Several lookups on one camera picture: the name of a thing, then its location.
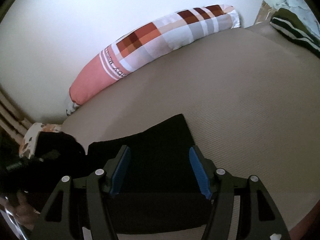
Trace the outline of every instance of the checkered pillowcase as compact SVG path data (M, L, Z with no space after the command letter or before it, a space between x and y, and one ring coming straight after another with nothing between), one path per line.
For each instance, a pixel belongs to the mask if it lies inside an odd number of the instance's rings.
M69 90L67 115L156 58L209 34L239 26L237 12L228 5L183 10L143 25L110 44L81 70Z

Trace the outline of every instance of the metal screw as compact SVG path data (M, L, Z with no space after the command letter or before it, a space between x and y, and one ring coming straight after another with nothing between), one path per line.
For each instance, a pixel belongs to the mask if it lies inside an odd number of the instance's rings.
M103 169L98 169L98 170L95 171L96 175L102 175L103 173L104 173Z
M62 181L62 182L67 182L67 181L69 181L69 179L70 179L69 176L63 176L62 179L61 179L61 181Z
M219 175L224 175L224 174L226 174L226 171L224 169L217 169L217 173Z
M259 180L259 178L255 175L251 176L250 179L253 181L253 182L257 182Z

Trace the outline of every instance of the beige bedsheet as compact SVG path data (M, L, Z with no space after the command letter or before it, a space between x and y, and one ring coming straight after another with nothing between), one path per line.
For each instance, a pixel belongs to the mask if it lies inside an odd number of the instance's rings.
M234 176L258 175L291 229L320 198L320 60L283 45L265 23L253 31L213 34L145 65L83 105L62 131L87 149L183 113L204 156ZM230 239L236 228L235 216ZM200 239L203 230L119 238Z

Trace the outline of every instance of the black cloth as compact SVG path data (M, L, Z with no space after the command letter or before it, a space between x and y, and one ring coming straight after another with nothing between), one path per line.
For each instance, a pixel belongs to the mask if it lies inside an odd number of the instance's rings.
M122 193L200 192L189 161L189 149L194 144L184 116L178 114L144 132L90 144L87 174L103 168L122 145L127 145L132 159Z
M28 172L28 190L37 192L52 192L59 180L70 175L72 178L79 178L84 175L85 151L76 139L63 132L40 132L38 136L35 157L56 150L60 157L53 161L45 161L38 165L37 170Z
M117 233L170 232L207 223L211 202L200 193L189 161L194 144L178 114L144 132L89 145L88 174L116 157L122 145L131 149L120 193L105 199Z

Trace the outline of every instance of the striped pillow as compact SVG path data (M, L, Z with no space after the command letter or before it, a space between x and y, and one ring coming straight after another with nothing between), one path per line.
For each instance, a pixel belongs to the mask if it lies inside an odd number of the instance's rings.
M239 16L229 5L182 10L143 25L110 44L81 70L69 89L67 115L156 58L209 34L239 26Z
M305 47L320 58L320 41L311 34L293 12L280 8L271 17L270 24L285 38Z

